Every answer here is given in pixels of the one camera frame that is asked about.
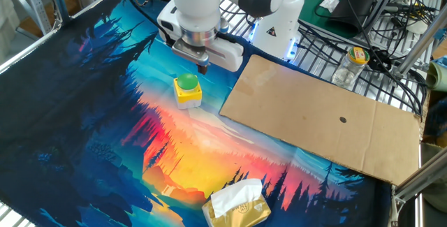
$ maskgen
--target white tissue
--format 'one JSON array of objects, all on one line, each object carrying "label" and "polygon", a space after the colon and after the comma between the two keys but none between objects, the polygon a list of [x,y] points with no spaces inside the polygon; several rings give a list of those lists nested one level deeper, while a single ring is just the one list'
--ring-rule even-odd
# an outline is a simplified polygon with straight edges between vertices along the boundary
[{"label": "white tissue", "polygon": [[320,3],[321,7],[327,8],[330,13],[332,13],[337,7],[340,0],[325,0]]},{"label": "white tissue", "polygon": [[211,204],[216,218],[227,211],[259,199],[263,184],[259,179],[247,179],[226,187],[211,195]]}]

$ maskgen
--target bottle cap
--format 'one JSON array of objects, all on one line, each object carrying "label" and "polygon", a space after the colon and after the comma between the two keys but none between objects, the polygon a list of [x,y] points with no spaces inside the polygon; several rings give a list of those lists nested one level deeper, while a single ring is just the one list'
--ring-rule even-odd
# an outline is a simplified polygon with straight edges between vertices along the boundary
[{"label": "bottle cap", "polygon": [[349,50],[349,59],[357,64],[367,64],[369,61],[369,54],[361,47],[354,47]]},{"label": "bottle cap", "polygon": [[183,90],[192,90],[198,85],[198,78],[194,74],[185,73],[178,77],[177,84]]}]

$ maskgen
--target cardboard sheet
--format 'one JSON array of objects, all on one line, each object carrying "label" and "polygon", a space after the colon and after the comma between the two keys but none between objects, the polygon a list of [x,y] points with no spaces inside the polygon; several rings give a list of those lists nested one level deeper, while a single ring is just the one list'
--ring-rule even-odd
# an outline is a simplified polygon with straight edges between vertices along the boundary
[{"label": "cardboard sheet", "polygon": [[258,56],[220,114],[396,185],[418,169],[419,117]]}]

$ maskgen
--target blue light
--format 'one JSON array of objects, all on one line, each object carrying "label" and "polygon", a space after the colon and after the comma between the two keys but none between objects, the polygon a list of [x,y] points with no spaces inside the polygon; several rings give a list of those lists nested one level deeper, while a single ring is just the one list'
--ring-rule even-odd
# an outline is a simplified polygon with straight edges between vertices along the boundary
[{"label": "blue light", "polygon": [[293,38],[291,41],[291,44],[288,46],[286,59],[294,59],[295,58],[296,50],[293,50],[293,48],[295,47],[295,42],[296,42],[296,38]]},{"label": "blue light", "polygon": [[256,32],[256,28],[258,28],[258,23],[259,23],[259,22],[256,22],[256,23],[254,24],[253,31],[251,31],[251,33],[250,33],[250,35],[249,35],[249,40],[250,40],[250,41],[252,41],[253,38],[254,38],[254,33]]}]

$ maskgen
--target yellow tissue box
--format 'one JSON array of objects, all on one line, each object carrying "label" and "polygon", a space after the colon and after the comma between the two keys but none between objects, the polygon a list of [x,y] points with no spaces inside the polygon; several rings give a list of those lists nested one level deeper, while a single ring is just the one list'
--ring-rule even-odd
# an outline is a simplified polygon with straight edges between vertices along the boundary
[{"label": "yellow tissue box", "polygon": [[250,227],[265,221],[271,211],[261,195],[258,199],[234,207],[226,212],[225,215],[215,217],[211,200],[206,202],[202,210],[207,219],[208,226],[213,227]]}]

